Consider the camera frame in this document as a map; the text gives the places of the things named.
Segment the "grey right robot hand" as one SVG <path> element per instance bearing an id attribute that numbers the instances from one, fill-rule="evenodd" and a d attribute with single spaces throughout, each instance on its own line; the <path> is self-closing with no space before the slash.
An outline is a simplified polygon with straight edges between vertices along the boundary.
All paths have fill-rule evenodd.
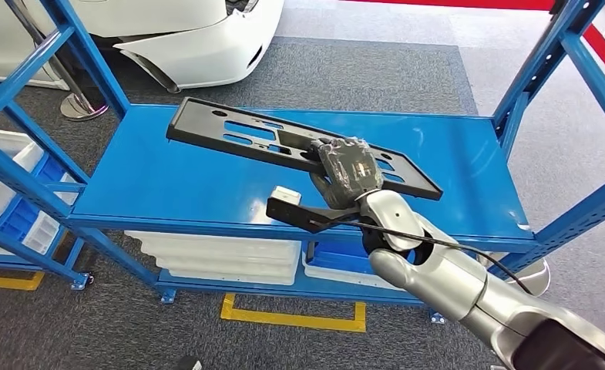
<path id="1" fill-rule="evenodd" d="M 352 208 L 359 197 L 382 188 L 381 169 L 363 139 L 316 139 L 311 141 L 309 153 L 325 171 L 309 177 L 331 209 Z"/>

